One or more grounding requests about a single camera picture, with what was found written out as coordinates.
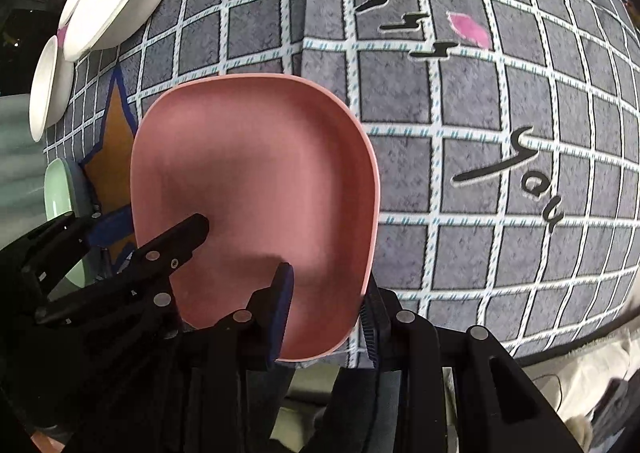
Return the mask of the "pink square plate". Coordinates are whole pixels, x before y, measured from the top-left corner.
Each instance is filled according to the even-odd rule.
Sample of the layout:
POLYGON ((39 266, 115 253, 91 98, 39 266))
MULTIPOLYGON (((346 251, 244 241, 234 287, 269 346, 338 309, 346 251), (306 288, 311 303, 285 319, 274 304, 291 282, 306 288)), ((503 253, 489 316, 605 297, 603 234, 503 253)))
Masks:
POLYGON ((310 80, 236 74, 179 84, 134 138, 134 236, 146 244, 194 213, 209 232, 171 277, 179 313, 206 329, 246 306, 277 266, 295 280, 280 357, 325 357, 352 332, 380 211, 372 144, 348 107, 310 80))

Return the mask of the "small white paper bowl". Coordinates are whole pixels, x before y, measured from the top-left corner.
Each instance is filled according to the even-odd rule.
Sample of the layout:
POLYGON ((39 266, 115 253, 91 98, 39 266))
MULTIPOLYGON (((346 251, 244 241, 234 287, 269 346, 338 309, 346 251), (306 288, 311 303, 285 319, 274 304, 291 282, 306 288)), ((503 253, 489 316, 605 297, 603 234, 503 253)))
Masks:
POLYGON ((58 37, 52 36, 42 49, 29 93, 29 130, 35 142, 64 116, 73 83, 74 64, 65 60, 58 37))

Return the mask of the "grey checked tablecloth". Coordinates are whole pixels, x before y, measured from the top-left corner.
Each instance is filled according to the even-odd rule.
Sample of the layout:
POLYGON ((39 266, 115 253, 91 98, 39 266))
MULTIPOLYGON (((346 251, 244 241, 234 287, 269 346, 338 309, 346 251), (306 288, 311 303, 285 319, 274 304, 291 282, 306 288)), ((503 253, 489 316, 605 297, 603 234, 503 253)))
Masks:
POLYGON ((163 0, 75 68, 48 159, 95 162, 106 102, 236 72, 312 80, 378 156, 373 274, 514 355, 623 312, 639 270, 639 34, 630 0, 163 0))

